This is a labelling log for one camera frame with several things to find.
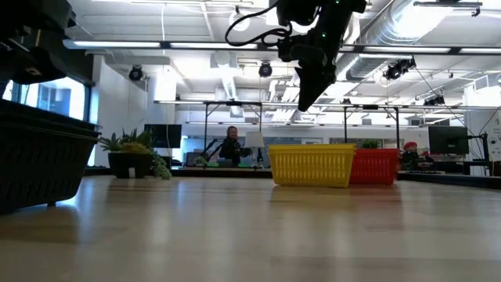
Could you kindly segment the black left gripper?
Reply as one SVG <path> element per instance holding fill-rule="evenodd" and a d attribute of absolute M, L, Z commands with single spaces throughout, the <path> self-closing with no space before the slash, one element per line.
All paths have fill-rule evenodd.
<path fill-rule="evenodd" d="M 31 29 L 63 33 L 76 25 L 67 0 L 1 0 L 1 40 L 24 37 Z M 67 76 L 64 62 L 40 47 L 1 42 L 1 81 L 30 85 Z"/>

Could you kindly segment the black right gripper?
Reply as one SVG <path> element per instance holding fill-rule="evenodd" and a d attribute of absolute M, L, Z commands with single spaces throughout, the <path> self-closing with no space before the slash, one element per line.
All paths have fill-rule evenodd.
<path fill-rule="evenodd" d="M 306 34 L 278 40 L 279 58 L 296 61 L 300 79 L 297 109 L 306 111 L 337 80 L 336 58 L 341 48 L 341 26 L 318 23 Z"/>

